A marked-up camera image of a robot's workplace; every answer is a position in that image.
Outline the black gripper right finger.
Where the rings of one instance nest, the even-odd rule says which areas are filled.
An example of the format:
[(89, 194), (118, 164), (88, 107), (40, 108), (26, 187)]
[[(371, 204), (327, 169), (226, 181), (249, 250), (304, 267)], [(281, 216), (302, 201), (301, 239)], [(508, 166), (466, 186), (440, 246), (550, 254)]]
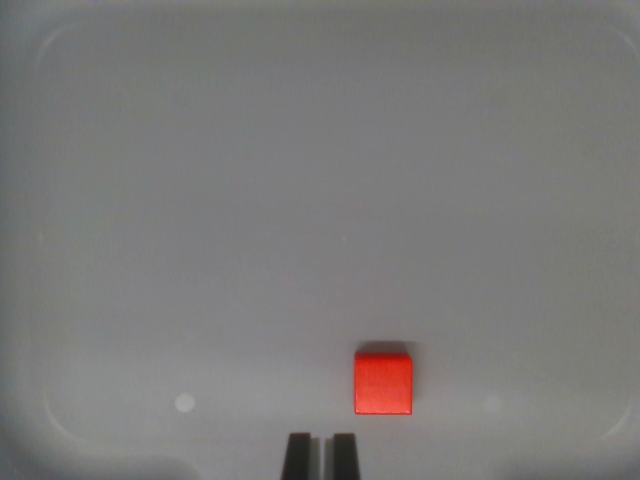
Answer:
[(324, 478), (328, 480), (360, 480), (356, 435), (336, 433), (325, 442)]

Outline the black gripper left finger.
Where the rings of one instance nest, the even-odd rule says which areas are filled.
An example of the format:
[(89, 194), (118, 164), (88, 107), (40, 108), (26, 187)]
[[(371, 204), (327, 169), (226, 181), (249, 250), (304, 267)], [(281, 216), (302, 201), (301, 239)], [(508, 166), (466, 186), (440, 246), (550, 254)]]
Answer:
[(320, 478), (319, 439), (310, 433), (291, 433), (282, 466), (282, 480)]

